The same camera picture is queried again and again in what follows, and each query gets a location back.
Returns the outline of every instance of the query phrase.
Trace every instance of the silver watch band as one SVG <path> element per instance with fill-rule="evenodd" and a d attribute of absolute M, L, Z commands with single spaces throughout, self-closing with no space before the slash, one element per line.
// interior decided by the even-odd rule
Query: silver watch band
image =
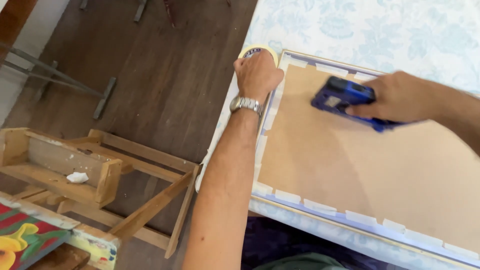
<path fill-rule="evenodd" d="M 241 98 L 240 97 L 240 105 L 239 108 L 247 108 L 251 109 L 254 112 L 258 113 L 258 115 L 261 117 L 263 113 L 263 108 L 260 102 L 251 99 L 251 98 Z"/>

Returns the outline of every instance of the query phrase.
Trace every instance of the white wall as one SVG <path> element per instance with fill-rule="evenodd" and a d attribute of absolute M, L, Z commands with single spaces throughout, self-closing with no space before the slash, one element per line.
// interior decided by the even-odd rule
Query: white wall
<path fill-rule="evenodd" d="M 13 47 L 34 57 L 39 57 L 68 2 L 69 0 L 38 0 Z M 33 68 L 30 62 L 11 53 L 7 55 L 6 60 L 23 68 Z M 0 126 L 3 125 L 5 118 L 15 104 L 26 80 L 27 76 L 23 73 L 5 66 L 0 68 Z"/>

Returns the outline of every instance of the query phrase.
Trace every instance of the brown cardboard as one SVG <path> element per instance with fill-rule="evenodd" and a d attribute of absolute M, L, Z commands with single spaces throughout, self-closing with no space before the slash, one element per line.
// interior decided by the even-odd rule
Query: brown cardboard
<path fill-rule="evenodd" d="M 476 154 L 433 121 L 380 134 L 312 107 L 329 76 L 310 65 L 288 67 L 258 182 L 480 253 Z"/>

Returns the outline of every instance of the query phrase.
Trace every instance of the wooden stand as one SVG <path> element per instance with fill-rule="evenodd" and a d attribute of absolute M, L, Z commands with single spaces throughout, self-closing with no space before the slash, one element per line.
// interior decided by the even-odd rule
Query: wooden stand
<path fill-rule="evenodd" d="M 102 144 L 172 170 L 120 154 L 102 147 Z M 0 149 L 1 145 L 4 147 L 0 151 L 0 172 L 34 185 L 17 194 L 16 198 L 35 204 L 59 203 L 57 213 L 73 211 L 110 226 L 112 229 L 108 233 L 121 241 L 135 236 L 164 249 L 165 258 L 176 250 L 199 165 L 99 130 L 90 130 L 88 137 L 67 141 L 26 128 L 3 129 L 0 131 Z M 155 184 L 158 177 L 172 184 L 127 218 L 100 209 L 115 198 L 120 174 L 133 170 L 151 175 L 150 183 Z M 73 171 L 86 172 L 89 180 L 84 184 L 70 183 L 65 175 Z M 171 236 L 144 227 L 184 188 L 187 193 Z"/>

